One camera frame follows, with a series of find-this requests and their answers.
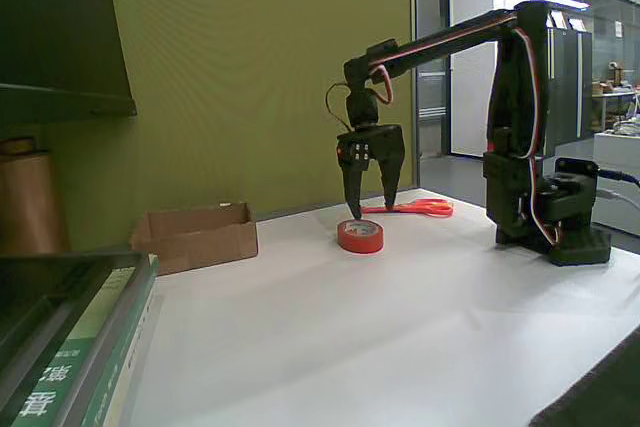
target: red tape roll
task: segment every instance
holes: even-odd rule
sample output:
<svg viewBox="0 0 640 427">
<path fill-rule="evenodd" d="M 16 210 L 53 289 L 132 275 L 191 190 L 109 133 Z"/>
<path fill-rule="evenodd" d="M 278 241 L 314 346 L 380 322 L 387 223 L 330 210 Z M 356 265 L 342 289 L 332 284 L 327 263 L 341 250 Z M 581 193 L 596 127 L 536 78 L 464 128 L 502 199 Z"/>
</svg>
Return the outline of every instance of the red tape roll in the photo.
<svg viewBox="0 0 640 427">
<path fill-rule="evenodd" d="M 382 249 L 382 226 L 370 220 L 345 220 L 338 224 L 338 244 L 356 254 L 373 254 Z"/>
</svg>

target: gray cabinet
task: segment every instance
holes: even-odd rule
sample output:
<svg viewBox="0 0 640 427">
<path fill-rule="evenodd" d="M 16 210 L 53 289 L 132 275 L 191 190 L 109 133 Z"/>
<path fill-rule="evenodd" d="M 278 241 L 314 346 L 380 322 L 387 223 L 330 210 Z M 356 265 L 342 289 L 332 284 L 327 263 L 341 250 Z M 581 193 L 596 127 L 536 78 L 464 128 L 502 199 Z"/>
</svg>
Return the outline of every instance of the gray cabinet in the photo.
<svg viewBox="0 0 640 427">
<path fill-rule="evenodd" d="M 548 156 L 557 145 L 591 136 L 591 57 L 590 33 L 549 29 Z"/>
</svg>

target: floor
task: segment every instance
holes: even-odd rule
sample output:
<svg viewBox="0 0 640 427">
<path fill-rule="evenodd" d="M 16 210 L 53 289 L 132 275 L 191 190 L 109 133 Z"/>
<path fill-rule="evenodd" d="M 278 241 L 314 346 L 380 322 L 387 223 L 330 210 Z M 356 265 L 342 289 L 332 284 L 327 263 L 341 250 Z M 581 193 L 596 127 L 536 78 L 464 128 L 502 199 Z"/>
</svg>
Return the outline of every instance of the floor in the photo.
<svg viewBox="0 0 640 427">
<path fill-rule="evenodd" d="M 544 173 L 554 170 L 558 157 L 593 158 L 593 139 L 572 142 L 556 148 L 556 156 L 544 160 Z M 482 160 L 444 156 L 423 158 L 420 162 L 420 187 L 485 207 L 486 183 Z M 640 238 L 601 226 L 611 232 L 615 247 L 640 254 Z"/>
</svg>

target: blue cable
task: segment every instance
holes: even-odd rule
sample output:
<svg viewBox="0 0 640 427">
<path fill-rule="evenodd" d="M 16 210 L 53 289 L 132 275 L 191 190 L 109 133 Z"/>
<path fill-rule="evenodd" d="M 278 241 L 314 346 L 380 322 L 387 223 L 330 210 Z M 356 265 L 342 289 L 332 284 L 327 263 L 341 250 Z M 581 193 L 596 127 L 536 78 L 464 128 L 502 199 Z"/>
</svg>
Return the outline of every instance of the blue cable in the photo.
<svg viewBox="0 0 640 427">
<path fill-rule="evenodd" d="M 636 184 L 638 188 L 640 188 L 640 180 L 636 179 L 633 175 L 625 174 L 619 170 L 598 169 L 598 176 L 604 179 L 629 182 L 631 184 Z"/>
</svg>

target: door frame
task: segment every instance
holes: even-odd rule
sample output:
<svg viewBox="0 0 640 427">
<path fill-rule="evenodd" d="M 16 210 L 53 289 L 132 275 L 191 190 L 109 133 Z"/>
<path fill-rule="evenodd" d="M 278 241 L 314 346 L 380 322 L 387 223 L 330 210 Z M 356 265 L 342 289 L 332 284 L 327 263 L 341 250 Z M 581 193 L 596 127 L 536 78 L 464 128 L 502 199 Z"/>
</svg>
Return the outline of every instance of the door frame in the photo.
<svg viewBox="0 0 640 427">
<path fill-rule="evenodd" d="M 418 39 L 418 0 L 410 0 L 411 6 L 411 41 Z M 444 19 L 445 27 L 451 25 L 449 13 L 449 0 L 440 0 L 440 16 Z M 441 150 L 444 155 L 451 153 L 451 58 L 449 56 L 444 59 L 445 69 L 445 119 L 441 128 Z M 413 109 L 413 151 L 414 162 L 412 166 L 412 175 L 415 179 L 414 184 L 420 187 L 420 115 L 418 110 L 418 69 L 412 69 L 411 73 L 411 108 Z"/>
</svg>

